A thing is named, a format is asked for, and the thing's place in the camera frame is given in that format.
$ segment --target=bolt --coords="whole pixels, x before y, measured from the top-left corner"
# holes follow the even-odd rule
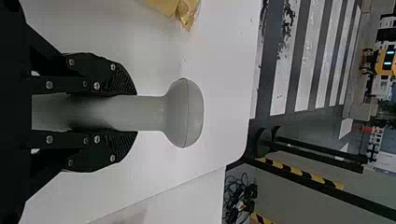
[[[111,156],[110,156],[110,161],[111,161],[111,162],[114,162],[115,160],[116,160],[116,156],[115,156],[115,155],[111,155]]]
[[[52,144],[52,143],[53,143],[53,137],[52,137],[52,135],[48,135],[48,136],[47,136],[47,138],[46,138],[46,143],[47,143],[47,144]]]
[[[93,88],[96,89],[97,91],[99,91],[100,90],[100,83],[99,82],[93,83]]]
[[[96,135],[96,136],[93,138],[93,142],[94,142],[95,144],[100,143],[100,136],[99,136],[99,135]]]
[[[52,90],[52,88],[53,88],[53,83],[52,83],[51,81],[47,81],[47,82],[46,82],[46,88],[47,88],[47,90]]]
[[[75,65],[74,59],[69,59],[69,65],[70,66],[74,66]]]
[[[90,139],[84,138],[84,140],[82,140],[82,142],[84,143],[84,145],[87,145],[90,142]]]

